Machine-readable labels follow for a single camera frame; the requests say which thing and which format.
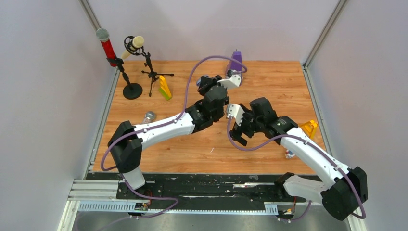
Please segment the lavender oval charging case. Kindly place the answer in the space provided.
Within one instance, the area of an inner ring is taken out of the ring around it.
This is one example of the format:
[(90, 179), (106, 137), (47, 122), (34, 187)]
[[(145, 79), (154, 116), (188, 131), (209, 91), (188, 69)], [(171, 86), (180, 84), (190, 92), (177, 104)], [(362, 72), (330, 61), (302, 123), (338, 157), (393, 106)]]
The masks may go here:
[(205, 79), (205, 78), (208, 78), (208, 76), (201, 76), (197, 81), (196, 81), (196, 86), (200, 86), (200, 84), (201, 84), (201, 81), (203, 80), (203, 79)]

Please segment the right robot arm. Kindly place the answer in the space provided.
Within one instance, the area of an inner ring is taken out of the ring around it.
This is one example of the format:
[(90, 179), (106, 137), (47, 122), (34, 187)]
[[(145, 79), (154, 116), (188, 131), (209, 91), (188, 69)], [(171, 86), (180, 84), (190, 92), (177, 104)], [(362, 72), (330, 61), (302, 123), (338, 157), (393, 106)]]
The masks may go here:
[(330, 156), (292, 119), (285, 115), (278, 116), (264, 97), (250, 102), (250, 108), (242, 104), (229, 104), (226, 111), (229, 120), (235, 121), (234, 124), (228, 124), (228, 137), (234, 146), (241, 144), (239, 150), (247, 151), (247, 140), (243, 135), (251, 138), (255, 133), (263, 133), (268, 140), (253, 150), (275, 141), (292, 151), (319, 177), (316, 181), (294, 173), (284, 174), (275, 187), (275, 195), (279, 200), (301, 197), (323, 205), (337, 220), (344, 220), (348, 216), (365, 219), (363, 203), (368, 199), (368, 187), (367, 174), (362, 168), (350, 168)]

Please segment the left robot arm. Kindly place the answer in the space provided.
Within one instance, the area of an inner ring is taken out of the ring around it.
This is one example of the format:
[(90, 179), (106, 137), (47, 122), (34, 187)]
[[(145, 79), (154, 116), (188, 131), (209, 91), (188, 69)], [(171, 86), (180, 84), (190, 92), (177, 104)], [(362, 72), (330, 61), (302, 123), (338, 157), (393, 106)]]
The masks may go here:
[(108, 142), (115, 166), (129, 184), (129, 193), (136, 199), (147, 194), (147, 185), (140, 169), (142, 151), (162, 141), (204, 130), (224, 116), (229, 103), (227, 90), (234, 88), (234, 76), (209, 78), (201, 76), (198, 92), (203, 98), (181, 113), (156, 122), (132, 125), (122, 122)]

